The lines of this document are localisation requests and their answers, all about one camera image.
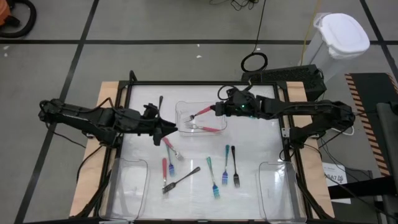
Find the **wooden board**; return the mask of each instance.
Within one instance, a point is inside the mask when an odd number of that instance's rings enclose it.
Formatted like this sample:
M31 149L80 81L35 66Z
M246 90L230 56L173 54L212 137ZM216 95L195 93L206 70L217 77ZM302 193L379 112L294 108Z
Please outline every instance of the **wooden board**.
M114 102L118 90L118 82L103 82L99 92L98 102L101 103L107 97L111 97ZM290 101L306 101L304 86L301 82L287 82L287 91ZM298 127L305 126L312 122L311 116L293 116L294 123ZM317 141L308 139L306 144L318 148ZM95 139L88 140L85 157L98 148L98 141ZM76 187L75 196L73 198L70 215L76 215L90 201L96 192L100 174L103 166L105 150L100 150L91 159L89 159L80 171L80 178ZM322 160L319 153L310 147L301 149L302 164L305 173L308 190L314 196L315 200L322 206L327 214L334 217L333 207L329 196L326 178L323 173Z

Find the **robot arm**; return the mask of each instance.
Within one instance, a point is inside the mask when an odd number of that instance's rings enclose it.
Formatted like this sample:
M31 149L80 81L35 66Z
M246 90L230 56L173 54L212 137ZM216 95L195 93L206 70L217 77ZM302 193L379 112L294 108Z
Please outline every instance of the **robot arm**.
M313 135L323 136L326 130L336 128L345 130L355 121L350 106L340 102L322 100L319 102L283 102L249 92L251 86L239 90L231 86L228 98L211 106L216 116L249 116L262 119L275 119L285 115L312 115L313 123L284 129L284 137L290 139L292 147L303 148L304 142Z
M84 133L94 135L105 146L117 147L118 136L122 133L149 134L153 136L154 144L160 145L160 140L177 130L175 124L158 116L159 111L152 103L144 106L143 115L132 109L116 109L96 107L93 109L69 105L58 99L40 102L39 118L47 123L64 123Z

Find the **metal frame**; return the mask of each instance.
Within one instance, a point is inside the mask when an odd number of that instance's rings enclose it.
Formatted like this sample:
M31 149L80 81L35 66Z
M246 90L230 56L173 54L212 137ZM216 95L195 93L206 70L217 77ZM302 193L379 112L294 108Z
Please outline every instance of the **metal frame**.
M121 102L121 97L122 97L122 93L123 90L126 88L127 92L126 92L126 99L124 102L124 107L128 108L129 107L129 103L130 103L130 98L131 98L131 90L132 87L134 85L247 85L247 82L225 82L225 81L137 81L137 78L135 77L135 75L133 73L130 73L130 80L128 81L119 81L119 85L118 85L118 92L116 94L116 103L115 106L116 107L120 107L120 102ZM275 98L280 99L280 95L279 95L279 88L282 90L283 95L284 95L284 100L285 101L289 101L289 96L287 93L287 85L286 82L263 82L263 83L253 83L253 85L264 85L264 86L272 86L274 89L274 95ZM293 127L294 126L294 121L292 119L292 116L288 116L289 119L289 126ZM280 128L284 128L285 127L285 122L283 117L280 117L279 119L279 124L280 124ZM283 145L283 150L284 150L284 157L286 161L291 161L290 159L290 154L289 154L289 141L287 139L284 139L283 135L282 135L282 131L280 130L280 136L282 139L282 145ZM121 149L122 149L123 144L120 145L120 147L118 147L116 149L116 155L115 155L115 159L120 158L121 156ZM303 169L303 165L302 165L302 161L301 161L301 156L300 156L300 150L297 149L295 152L295 158L296 158L296 165L297 165L297 173L298 176L301 177L303 179L303 182L305 183L305 176L304 176L304 169ZM102 171L101 171L101 180L99 182L99 184L101 185L104 181L104 178L106 177L107 171L108 171L108 166L109 166L109 162L111 159L111 149L106 149L106 154L105 154L105 158L104 158L104 163L103 163L103 167L102 167ZM111 194L111 192L114 192L114 184L112 184L113 181L110 180L110 191L109 193ZM292 197L296 197L296 188L294 185L290 185L289 186L291 188L291 192L293 192ZM107 204L107 210L110 210L111 208L111 202L113 201L113 195L109 195L109 200L108 200L108 204ZM305 197L302 197L302 200L304 202L304 207L305 207L305 213L307 218L312 218L312 209L310 207L309 202L307 201L307 199ZM100 200L97 205L95 206L95 216L99 216L98 212L99 209L101 207L101 203L102 200ZM295 209L294 213L298 214L300 213L299 209Z

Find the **gray floor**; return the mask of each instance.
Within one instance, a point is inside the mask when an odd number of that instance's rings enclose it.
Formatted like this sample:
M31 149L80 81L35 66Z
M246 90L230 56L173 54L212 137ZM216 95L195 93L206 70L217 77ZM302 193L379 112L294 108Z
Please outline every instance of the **gray floor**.
M241 59L252 44L86 44L77 66L70 70L94 0L32 0L38 17L26 40L60 40L60 44L4 44L0 39L0 216L14 223L47 130L37 118L39 101L58 98L68 74L73 80L66 101L92 107L101 82L126 79L133 69L139 80L239 80ZM398 40L395 0L367 0L384 40ZM268 0L261 27L262 40L303 40L316 0ZM201 40L256 38L262 1L253 10L235 11L229 3L211 6L207 0L99 0L88 40ZM352 15L371 40L377 40L359 0L323 0L320 12ZM15 14L27 18L18 6ZM297 64L301 45L259 45L269 58L268 69ZM398 58L398 46L388 50ZM249 67L256 68L253 59ZM346 70L351 73L392 73L380 45L372 45ZM353 105L343 76L327 84L326 99ZM57 131L85 143L78 131L58 125ZM354 136L339 136L330 152L349 167L371 170L376 161L360 121ZM329 132L325 139L334 133ZM52 139L25 222L67 218L75 190L75 176L83 150L59 137ZM330 162L326 154L325 161Z

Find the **white lid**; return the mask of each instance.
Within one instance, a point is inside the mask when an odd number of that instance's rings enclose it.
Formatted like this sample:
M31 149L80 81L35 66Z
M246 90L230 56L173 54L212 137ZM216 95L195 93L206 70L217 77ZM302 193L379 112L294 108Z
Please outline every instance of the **white lid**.
M361 54L370 46L365 30L346 14L334 13L323 17L318 29L327 46L341 55Z

